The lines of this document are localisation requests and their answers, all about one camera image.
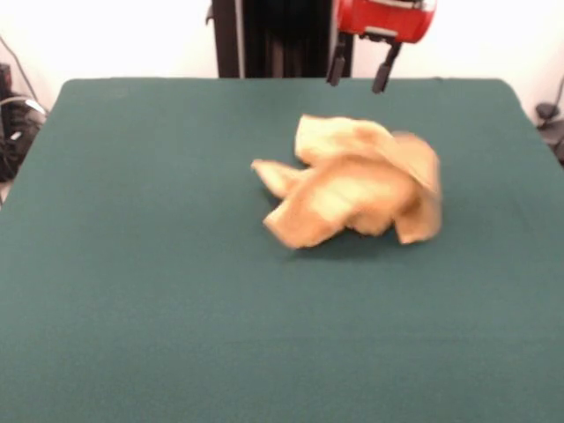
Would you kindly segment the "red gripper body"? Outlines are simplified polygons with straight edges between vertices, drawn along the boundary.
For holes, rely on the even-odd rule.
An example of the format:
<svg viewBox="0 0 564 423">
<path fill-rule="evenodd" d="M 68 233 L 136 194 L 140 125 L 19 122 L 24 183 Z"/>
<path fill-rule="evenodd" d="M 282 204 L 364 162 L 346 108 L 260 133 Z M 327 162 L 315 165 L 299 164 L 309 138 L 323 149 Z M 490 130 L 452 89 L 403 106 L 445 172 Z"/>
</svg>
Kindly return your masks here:
<svg viewBox="0 0 564 423">
<path fill-rule="evenodd" d="M 336 1 L 337 28 L 359 37 L 418 43 L 431 26 L 436 1 Z"/>
</svg>

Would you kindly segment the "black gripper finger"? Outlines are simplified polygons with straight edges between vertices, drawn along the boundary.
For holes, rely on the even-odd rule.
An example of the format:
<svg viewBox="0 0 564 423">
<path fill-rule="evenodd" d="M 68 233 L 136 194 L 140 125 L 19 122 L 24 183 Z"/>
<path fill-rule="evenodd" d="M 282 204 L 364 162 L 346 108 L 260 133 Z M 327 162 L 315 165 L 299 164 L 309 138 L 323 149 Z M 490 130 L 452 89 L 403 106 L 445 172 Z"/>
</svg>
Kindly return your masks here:
<svg viewBox="0 0 564 423">
<path fill-rule="evenodd" d="M 390 80 L 391 71 L 397 59 L 397 56 L 399 55 L 401 47 L 401 43 L 394 42 L 390 44 L 390 49 L 384 61 L 380 64 L 376 72 L 374 83 L 372 85 L 373 93 L 383 93 L 385 91 L 386 86 Z"/>
<path fill-rule="evenodd" d="M 331 57 L 330 67 L 328 69 L 326 82 L 331 86 L 337 86 L 340 79 L 343 76 L 345 69 L 345 48 L 346 39 L 345 33 L 338 33 L 336 44 L 333 49 L 333 54 Z"/>
</svg>

